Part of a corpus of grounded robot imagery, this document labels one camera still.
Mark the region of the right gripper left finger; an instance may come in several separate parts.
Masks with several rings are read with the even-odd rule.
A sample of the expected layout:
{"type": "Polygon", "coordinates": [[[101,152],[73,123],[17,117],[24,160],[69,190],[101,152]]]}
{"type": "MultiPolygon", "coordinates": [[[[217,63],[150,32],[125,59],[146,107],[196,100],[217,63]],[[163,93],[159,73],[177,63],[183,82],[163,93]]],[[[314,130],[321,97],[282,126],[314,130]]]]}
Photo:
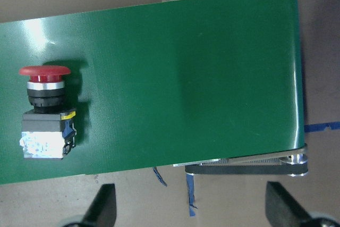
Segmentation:
{"type": "Polygon", "coordinates": [[[117,218],[114,183],[103,184],[81,221],[64,226],[114,226],[117,218]]]}

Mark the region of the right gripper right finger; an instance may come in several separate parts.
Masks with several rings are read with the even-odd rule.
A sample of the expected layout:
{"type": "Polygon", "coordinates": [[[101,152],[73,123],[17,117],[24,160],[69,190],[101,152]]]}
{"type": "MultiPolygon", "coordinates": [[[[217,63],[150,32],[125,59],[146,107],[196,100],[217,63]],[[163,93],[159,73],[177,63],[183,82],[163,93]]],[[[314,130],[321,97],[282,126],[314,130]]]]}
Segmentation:
{"type": "Polygon", "coordinates": [[[265,215],[271,226],[339,226],[329,217],[313,217],[280,182],[268,181],[265,215]]]}

